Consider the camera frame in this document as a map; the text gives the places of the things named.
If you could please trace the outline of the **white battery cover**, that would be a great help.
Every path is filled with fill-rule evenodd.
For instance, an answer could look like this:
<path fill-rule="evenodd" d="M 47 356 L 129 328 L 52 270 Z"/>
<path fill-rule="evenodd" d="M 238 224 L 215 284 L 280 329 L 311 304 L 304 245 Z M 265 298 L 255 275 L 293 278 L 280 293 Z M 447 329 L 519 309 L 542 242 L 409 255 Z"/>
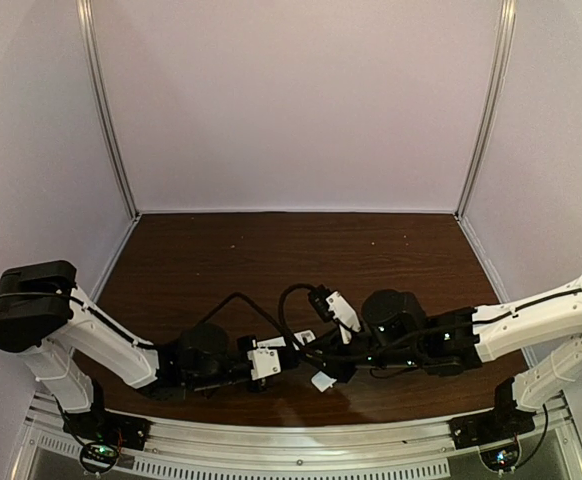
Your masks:
<path fill-rule="evenodd" d="M 332 388 L 337 383 L 337 380 L 322 371 L 318 371 L 311 378 L 311 383 L 319 392 L 323 393 Z"/>

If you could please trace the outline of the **white red remote control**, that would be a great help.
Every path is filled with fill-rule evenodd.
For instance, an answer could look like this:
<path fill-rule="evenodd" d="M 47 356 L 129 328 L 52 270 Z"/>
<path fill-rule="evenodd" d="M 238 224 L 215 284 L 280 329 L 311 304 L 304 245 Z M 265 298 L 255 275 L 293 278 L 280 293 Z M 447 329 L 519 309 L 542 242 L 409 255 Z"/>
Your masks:
<path fill-rule="evenodd" d="M 303 346 L 308 345 L 316 339 L 316 335 L 312 330 L 302 330 L 294 333 L 295 339 Z M 268 348 L 268 349 L 283 349 L 287 347 L 286 340 L 283 336 L 258 340 L 256 342 L 258 348 Z"/>

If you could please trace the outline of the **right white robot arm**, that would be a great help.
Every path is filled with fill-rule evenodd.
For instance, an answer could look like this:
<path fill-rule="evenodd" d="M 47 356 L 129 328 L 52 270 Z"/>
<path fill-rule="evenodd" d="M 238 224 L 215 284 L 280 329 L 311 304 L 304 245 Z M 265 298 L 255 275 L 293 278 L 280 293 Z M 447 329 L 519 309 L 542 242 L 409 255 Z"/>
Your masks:
<path fill-rule="evenodd" d="M 356 313 L 339 293 L 319 310 L 337 321 L 333 359 L 313 377 L 320 391 L 348 381 L 362 367 L 422 369 L 454 376 L 528 346 L 563 338 L 538 366 L 502 382 L 490 415 L 519 419 L 577 380 L 582 371 L 582 275 L 523 300 L 428 316 L 411 292 L 372 293 Z"/>

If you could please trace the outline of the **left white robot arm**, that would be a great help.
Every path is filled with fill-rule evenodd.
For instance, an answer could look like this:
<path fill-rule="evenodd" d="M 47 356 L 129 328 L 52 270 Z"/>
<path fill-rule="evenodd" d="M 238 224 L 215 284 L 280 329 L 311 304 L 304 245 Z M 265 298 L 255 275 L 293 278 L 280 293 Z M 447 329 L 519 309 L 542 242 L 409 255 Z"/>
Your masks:
<path fill-rule="evenodd" d="M 206 360 L 181 351 L 176 341 L 155 345 L 133 334 L 88 297 L 76 273 L 70 262 L 57 260 L 0 276 L 0 350 L 19 356 L 66 413 L 103 407 L 102 389 L 77 366 L 75 351 L 157 401 L 250 380 L 247 362 Z"/>

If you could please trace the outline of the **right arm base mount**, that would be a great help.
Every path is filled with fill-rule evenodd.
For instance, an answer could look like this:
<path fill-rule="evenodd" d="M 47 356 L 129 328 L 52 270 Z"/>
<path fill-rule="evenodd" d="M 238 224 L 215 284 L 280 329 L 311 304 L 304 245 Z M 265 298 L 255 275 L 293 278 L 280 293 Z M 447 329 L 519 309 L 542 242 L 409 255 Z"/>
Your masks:
<path fill-rule="evenodd" d="M 450 434 L 457 450 L 478 447 L 509 440 L 502 447 L 494 447 L 479 452 L 483 466 L 499 476 L 515 473 L 538 453 L 546 439 L 549 426 L 549 412 L 542 406 L 543 430 L 533 450 L 522 457 L 519 436 L 535 429 L 534 413 L 520 410 L 513 397 L 514 378 L 511 377 L 495 389 L 494 407 L 481 413 L 453 417 L 448 421 Z"/>

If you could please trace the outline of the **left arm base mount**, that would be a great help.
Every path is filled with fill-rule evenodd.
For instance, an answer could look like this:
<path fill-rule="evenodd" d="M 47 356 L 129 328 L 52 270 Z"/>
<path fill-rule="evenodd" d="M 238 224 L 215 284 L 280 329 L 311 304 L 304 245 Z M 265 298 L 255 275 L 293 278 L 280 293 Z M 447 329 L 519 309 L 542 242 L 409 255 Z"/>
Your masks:
<path fill-rule="evenodd" d="M 83 413 L 68 413 L 57 402 L 63 430 L 78 443 L 78 461 L 87 474 L 101 477 L 118 463 L 124 448 L 142 451 L 152 423 L 114 413 L 94 403 Z"/>

